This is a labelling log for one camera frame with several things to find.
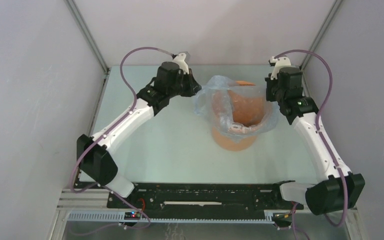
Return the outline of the orange trash bin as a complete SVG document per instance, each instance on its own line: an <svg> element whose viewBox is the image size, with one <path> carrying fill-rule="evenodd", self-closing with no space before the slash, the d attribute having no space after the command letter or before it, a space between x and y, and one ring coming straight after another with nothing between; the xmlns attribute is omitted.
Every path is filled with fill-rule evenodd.
<svg viewBox="0 0 384 240"><path fill-rule="evenodd" d="M236 84L233 89L216 90L210 101L212 137L232 152L245 150L256 141L271 111L261 87L247 81Z"/></svg>

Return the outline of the blue plastic trash bag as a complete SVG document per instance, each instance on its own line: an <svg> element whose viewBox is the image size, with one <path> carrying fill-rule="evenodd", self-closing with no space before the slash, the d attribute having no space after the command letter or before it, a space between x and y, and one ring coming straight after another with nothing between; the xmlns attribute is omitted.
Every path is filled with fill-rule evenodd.
<svg viewBox="0 0 384 240"><path fill-rule="evenodd" d="M195 114L234 143L272 131L279 121L279 107L266 99L263 85L214 75L192 99Z"/></svg>

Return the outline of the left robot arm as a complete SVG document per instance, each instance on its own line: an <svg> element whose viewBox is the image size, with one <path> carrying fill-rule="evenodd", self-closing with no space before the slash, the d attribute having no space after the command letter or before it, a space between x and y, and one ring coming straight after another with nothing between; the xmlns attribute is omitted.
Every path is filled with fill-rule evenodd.
<svg viewBox="0 0 384 240"><path fill-rule="evenodd" d="M192 97L201 90L184 60L163 62L151 82L134 93L132 105L109 125L92 136L81 135L76 142L77 165L98 185L119 195L125 208L138 202L134 184L127 180L113 159L113 153L142 124L169 105L172 98Z"/></svg>

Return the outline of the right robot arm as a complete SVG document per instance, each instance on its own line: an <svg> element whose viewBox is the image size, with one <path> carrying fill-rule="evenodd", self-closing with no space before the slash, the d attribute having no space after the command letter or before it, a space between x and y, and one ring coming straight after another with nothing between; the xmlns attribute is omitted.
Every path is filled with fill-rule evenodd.
<svg viewBox="0 0 384 240"><path fill-rule="evenodd" d="M321 120L315 101L304 96L302 72L298 67L275 67L266 78L266 100L276 102L280 113L304 141L316 173L316 184L283 182L271 194L271 204L284 209L290 202L308 206L318 216L353 208L366 184L344 163Z"/></svg>

